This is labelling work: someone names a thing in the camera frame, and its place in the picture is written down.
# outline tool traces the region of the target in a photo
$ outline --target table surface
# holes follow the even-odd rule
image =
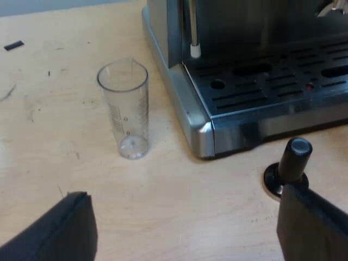
[[[0,245],[69,191],[87,191],[97,261],[283,260],[262,186],[288,139],[227,158],[190,152],[144,40],[144,0],[0,18]],[[133,56],[150,73],[149,154],[117,153],[96,74]],[[348,210],[348,127],[305,134],[310,187]]]

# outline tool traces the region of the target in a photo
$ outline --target metal base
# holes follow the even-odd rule
[[[146,40],[196,156],[236,153],[348,119],[348,74],[342,75],[348,66],[330,70],[348,64],[347,35],[254,50],[243,61],[242,55],[223,55],[226,64],[202,56],[169,68],[148,7],[142,15]]]
[[[269,192],[271,192],[276,197],[281,197],[283,193],[283,184],[278,176],[278,165],[279,163],[274,163],[270,165],[264,174],[264,184]],[[303,186],[305,188],[309,187],[309,181],[305,173],[303,173],[301,180],[296,183],[296,185]]]
[[[177,64],[171,68],[168,67],[150,25],[148,12],[148,7],[144,7],[142,10],[142,24],[145,38],[157,63],[187,141],[197,157],[215,157],[212,122],[200,102],[184,66]]]

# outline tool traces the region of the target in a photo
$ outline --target black plastic piece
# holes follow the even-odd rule
[[[2,246],[0,260],[93,261],[97,238],[91,197],[74,192]]]
[[[308,140],[291,139],[278,166],[278,174],[283,183],[297,182],[301,179],[313,148]]]
[[[291,139],[284,151],[280,163],[270,165],[264,173],[264,184],[269,192],[281,197],[286,184],[309,187],[309,181],[303,172],[313,151],[309,141],[302,138]]]
[[[6,51],[11,51],[12,49],[20,47],[22,45],[24,45],[24,42],[18,41],[18,42],[11,43],[10,45],[4,46],[4,48]]]
[[[347,260],[348,215],[310,189],[284,187],[277,234],[285,261]]]

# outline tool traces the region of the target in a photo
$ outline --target measuring cup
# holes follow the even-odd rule
[[[148,151],[148,73],[133,58],[103,67],[97,80],[119,154],[139,159]]]

